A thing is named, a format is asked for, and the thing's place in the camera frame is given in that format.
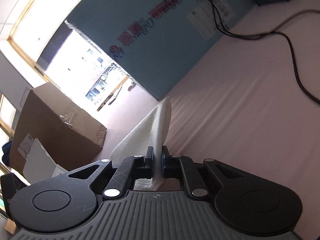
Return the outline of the white tissue stack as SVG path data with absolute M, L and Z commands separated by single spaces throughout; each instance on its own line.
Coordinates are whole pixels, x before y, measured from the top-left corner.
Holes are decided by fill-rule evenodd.
M 111 152 L 112 162 L 119 164 L 133 155 L 146 155 L 149 146 L 154 152 L 152 179 L 138 179 L 134 189 L 155 191 L 164 182 L 161 168 L 162 146 L 167 138 L 171 120 L 171 101 L 163 99 Z

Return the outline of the blue cloth behind box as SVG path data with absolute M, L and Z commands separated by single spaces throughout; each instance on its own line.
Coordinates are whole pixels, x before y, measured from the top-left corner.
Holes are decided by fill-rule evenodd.
M 9 164 L 9 157 L 10 157 L 11 145 L 12 145 L 12 140 L 6 142 L 6 143 L 2 146 L 2 151 L 3 151 L 2 162 L 3 162 L 3 164 L 4 164 L 5 166 L 10 166 L 10 164 Z

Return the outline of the brown cardboard box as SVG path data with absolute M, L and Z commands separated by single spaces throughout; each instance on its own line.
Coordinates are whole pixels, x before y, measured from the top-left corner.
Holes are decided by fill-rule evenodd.
M 25 166 L 35 140 L 58 165 L 71 171 L 85 166 L 103 149 L 107 129 L 51 83 L 32 89 L 23 105 L 12 141 L 9 165 Z

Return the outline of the large teal box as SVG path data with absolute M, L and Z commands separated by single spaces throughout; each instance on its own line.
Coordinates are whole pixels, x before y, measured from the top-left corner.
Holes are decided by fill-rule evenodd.
M 228 28 L 254 0 L 214 0 Z M 81 0 L 67 16 L 157 100 L 219 40 L 207 0 Z

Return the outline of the white plastic storage box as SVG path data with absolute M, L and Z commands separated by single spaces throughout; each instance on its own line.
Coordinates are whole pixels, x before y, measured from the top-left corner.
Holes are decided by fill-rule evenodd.
M 23 176 L 30 184 L 53 178 L 66 173 L 67 170 L 58 165 L 40 143 L 35 139 L 27 154 L 23 168 Z

